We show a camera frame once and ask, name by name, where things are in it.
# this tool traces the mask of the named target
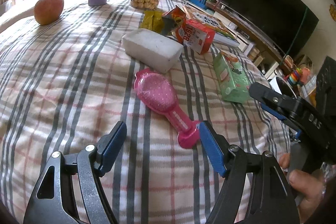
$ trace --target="blue gripper pad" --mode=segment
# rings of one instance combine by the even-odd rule
[[[269,108],[268,106],[261,104],[261,108],[268,113],[272,114],[274,117],[278,118],[280,121],[287,120],[287,118],[284,115],[281,115],[280,113],[276,112],[275,110]]]
[[[219,173],[221,177],[224,177],[226,173],[226,168],[224,167],[224,154],[204,122],[199,124],[199,136],[213,169]]]
[[[95,169],[98,176],[103,177],[111,171],[114,162],[124,144],[127,135],[127,126],[124,122],[118,122],[110,134],[104,135],[97,143],[97,156]]]

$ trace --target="white sponge block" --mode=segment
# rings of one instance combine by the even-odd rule
[[[160,73],[166,73],[179,61],[183,49],[180,43],[147,29],[127,33],[121,45],[128,55]]]

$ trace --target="bed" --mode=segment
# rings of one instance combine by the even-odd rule
[[[127,124],[127,138],[112,171],[101,180],[119,222],[199,224],[211,212],[223,179],[201,144],[180,148],[165,117],[135,95],[134,75],[146,66],[125,54],[121,37],[139,28],[143,12],[128,2],[78,3],[51,25],[39,26],[26,17],[0,33],[1,200],[19,223],[51,153],[78,152],[119,120]],[[179,3],[161,0],[159,9]],[[166,74],[181,108],[191,119],[210,121],[246,152],[269,150],[279,158],[289,150],[285,126],[254,100],[221,99],[212,67],[220,50],[238,56],[251,82],[268,85],[239,49],[214,43],[198,55],[185,47]],[[246,176],[237,221],[245,215],[250,181]],[[78,187],[75,195],[85,220]]]

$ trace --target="black tv screen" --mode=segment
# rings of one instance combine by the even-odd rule
[[[301,0],[222,0],[261,29],[280,51],[295,57],[310,38],[319,19]]]

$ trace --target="finger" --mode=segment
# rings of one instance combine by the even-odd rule
[[[316,200],[322,192],[323,183],[312,175],[301,170],[293,170],[289,174],[291,186],[303,193],[306,200]]]
[[[319,206],[320,198],[315,200],[303,199],[300,205],[298,206],[300,222],[305,223],[307,219],[314,213],[316,208]]]
[[[286,169],[289,167],[289,161],[290,161],[290,154],[284,154],[281,156],[279,159],[279,165],[281,166],[282,169]]]

